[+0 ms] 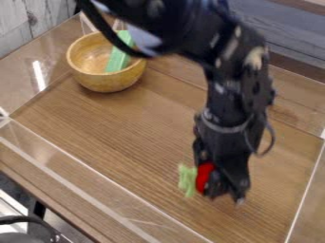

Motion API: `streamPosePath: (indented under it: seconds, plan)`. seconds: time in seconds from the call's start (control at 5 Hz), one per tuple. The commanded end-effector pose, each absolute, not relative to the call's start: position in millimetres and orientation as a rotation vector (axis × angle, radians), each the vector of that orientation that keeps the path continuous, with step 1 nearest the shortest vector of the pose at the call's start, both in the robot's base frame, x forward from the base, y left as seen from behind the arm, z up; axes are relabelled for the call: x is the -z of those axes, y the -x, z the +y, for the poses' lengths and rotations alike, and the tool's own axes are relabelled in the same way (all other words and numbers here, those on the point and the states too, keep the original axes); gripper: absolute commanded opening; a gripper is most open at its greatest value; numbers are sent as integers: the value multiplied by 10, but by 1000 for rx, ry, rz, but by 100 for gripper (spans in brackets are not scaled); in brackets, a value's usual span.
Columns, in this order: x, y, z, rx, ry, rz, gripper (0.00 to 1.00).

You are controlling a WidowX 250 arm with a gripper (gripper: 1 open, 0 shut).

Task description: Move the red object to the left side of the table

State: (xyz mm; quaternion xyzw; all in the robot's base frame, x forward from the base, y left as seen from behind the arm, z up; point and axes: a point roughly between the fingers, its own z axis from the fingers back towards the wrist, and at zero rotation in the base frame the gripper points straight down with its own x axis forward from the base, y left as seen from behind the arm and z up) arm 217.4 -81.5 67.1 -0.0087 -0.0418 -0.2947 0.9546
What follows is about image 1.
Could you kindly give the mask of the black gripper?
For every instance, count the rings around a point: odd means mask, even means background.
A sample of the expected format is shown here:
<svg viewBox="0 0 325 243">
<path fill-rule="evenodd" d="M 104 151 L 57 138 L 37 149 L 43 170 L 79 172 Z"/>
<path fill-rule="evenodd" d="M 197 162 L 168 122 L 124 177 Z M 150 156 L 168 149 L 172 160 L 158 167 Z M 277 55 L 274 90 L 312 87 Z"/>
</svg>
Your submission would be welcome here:
<svg viewBox="0 0 325 243">
<path fill-rule="evenodd" d="M 233 127 L 210 120 L 203 112 L 194 116 L 194 164 L 213 164 L 213 172 L 225 177 L 229 194 L 237 205 L 243 203 L 251 185 L 249 159 L 253 155 L 266 153 L 258 153 L 266 127 L 265 114 L 253 114 L 243 123 Z"/>
</svg>

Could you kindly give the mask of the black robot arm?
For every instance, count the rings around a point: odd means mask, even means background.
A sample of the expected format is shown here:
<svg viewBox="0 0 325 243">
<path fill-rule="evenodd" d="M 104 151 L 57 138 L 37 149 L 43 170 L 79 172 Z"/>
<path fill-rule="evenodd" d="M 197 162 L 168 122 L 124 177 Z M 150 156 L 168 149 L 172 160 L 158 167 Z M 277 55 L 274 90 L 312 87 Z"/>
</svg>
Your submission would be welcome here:
<svg viewBox="0 0 325 243">
<path fill-rule="evenodd" d="M 263 36 L 231 14 L 227 0 L 76 0 L 106 39 L 128 55 L 176 54 L 197 63 L 207 99 L 194 115 L 195 191 L 210 199 L 249 193 L 249 159 L 274 132 L 275 90 Z"/>
</svg>

